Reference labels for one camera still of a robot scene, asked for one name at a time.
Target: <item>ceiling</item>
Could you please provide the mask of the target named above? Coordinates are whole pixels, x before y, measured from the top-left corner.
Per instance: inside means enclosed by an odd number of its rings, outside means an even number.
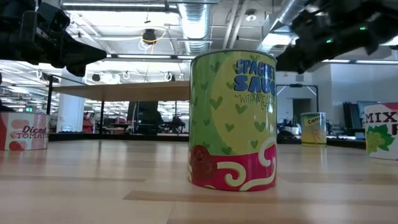
[[[223,48],[224,36],[227,31],[228,21],[230,18],[232,0],[207,0],[208,2],[218,2],[218,4],[211,5],[210,11],[210,34],[206,41],[210,42],[211,50],[218,50]],[[80,0],[68,2],[80,3],[96,3],[108,4],[118,2],[119,4],[127,3],[145,3],[162,4],[163,1],[122,1],[122,0]],[[175,1],[169,1],[170,7],[174,6]],[[247,9],[252,9],[256,20],[247,21],[243,19],[241,28],[238,32],[238,39],[235,42],[234,49],[256,49],[262,42],[262,25],[266,15],[278,11],[282,0],[252,0],[249,2]],[[240,9],[235,20],[238,20]],[[181,26],[180,15],[176,13],[164,12],[116,12],[114,11],[96,11],[97,7],[93,6],[92,11],[76,11],[74,7],[69,7],[66,13],[71,19],[71,25],[67,32],[77,41],[101,48],[109,54],[140,54],[140,55],[185,55],[187,54],[183,29]],[[142,34],[146,29],[154,29],[157,39],[154,45],[143,44]],[[271,53],[274,55],[280,54],[284,50],[283,45],[274,47]],[[363,56],[363,52],[358,52],[358,55],[349,55],[349,57]],[[389,55],[378,55],[379,58],[385,58]],[[26,62],[10,62],[0,60],[0,72],[3,74],[3,84],[13,85],[31,85],[29,86],[7,86],[2,89],[0,97],[5,103],[13,104],[29,104],[29,101],[24,102],[25,98],[32,97],[34,101],[46,102],[47,96],[47,81],[43,79],[42,73],[51,73],[54,75],[61,75],[62,71],[51,67],[49,64],[31,65]],[[118,84],[118,83],[140,83],[140,82],[165,82],[168,79],[168,74],[175,76],[176,81],[189,80],[190,78],[190,61],[189,60],[174,60],[171,61],[151,61],[151,60],[104,60],[95,62],[87,66],[86,77],[83,82],[89,85],[96,84]],[[101,81],[94,82],[92,76],[98,74]],[[57,101],[53,101],[54,111],[56,111]],[[125,108],[125,103],[111,103]],[[92,103],[87,103],[87,109],[95,108]]]

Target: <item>can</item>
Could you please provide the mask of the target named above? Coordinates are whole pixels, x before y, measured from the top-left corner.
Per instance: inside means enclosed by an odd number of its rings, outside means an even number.
[[[275,65],[273,56],[249,50],[193,59],[190,182],[232,191],[275,186]]]
[[[398,160],[398,103],[365,106],[366,154]]]
[[[326,146],[326,113],[302,113],[301,124],[302,145]]]

